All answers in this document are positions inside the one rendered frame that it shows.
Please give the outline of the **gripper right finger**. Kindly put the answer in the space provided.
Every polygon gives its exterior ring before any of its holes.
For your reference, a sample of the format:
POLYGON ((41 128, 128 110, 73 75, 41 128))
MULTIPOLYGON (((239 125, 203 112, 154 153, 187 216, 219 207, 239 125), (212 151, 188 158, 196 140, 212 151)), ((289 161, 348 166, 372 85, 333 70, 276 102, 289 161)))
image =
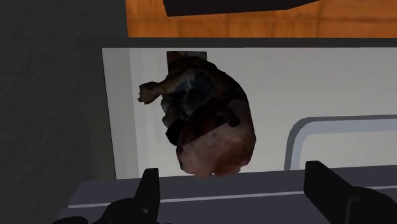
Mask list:
POLYGON ((317 160, 305 163, 303 191, 330 224, 397 224, 397 202, 352 186, 317 160))

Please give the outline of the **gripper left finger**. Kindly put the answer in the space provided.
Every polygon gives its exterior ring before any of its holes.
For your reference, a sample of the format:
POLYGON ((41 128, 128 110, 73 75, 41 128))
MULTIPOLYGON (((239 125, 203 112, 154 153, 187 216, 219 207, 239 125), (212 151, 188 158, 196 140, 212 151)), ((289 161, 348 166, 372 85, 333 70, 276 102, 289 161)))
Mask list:
MULTIPOLYGON (((116 200, 91 224, 159 224, 160 181, 158 168, 144 171, 132 198, 116 200)), ((52 224, 89 224, 82 216, 61 218, 52 224)))

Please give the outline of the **brown mottled figure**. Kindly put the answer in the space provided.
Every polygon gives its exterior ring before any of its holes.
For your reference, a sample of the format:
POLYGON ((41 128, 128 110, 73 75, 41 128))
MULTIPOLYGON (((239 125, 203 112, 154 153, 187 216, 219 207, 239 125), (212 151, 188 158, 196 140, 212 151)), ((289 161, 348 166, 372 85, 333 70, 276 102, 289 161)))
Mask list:
POLYGON ((166 57, 166 77, 140 85, 138 100, 161 99, 165 135, 180 169, 200 178, 238 173, 256 144, 245 91, 198 52, 168 51, 166 57))

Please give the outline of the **white grey furniture piece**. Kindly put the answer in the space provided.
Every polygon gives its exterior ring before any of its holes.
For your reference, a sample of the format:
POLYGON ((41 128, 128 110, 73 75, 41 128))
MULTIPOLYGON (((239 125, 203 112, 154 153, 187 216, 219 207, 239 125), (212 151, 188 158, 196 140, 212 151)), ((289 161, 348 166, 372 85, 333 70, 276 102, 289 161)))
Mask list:
POLYGON ((58 220, 97 221, 158 168, 159 224, 330 224, 303 191, 317 160, 397 202, 397 45, 386 39, 78 38, 95 179, 58 220), (257 144, 240 174, 178 167, 159 104, 139 85, 167 74, 168 51, 200 52, 247 93, 257 144))

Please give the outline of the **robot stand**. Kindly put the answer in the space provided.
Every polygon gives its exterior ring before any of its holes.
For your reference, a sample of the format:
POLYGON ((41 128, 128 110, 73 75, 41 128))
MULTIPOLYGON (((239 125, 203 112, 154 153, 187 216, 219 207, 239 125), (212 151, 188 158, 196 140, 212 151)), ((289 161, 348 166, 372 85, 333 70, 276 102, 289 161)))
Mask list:
POLYGON ((162 0, 168 17, 288 10, 319 0, 162 0))

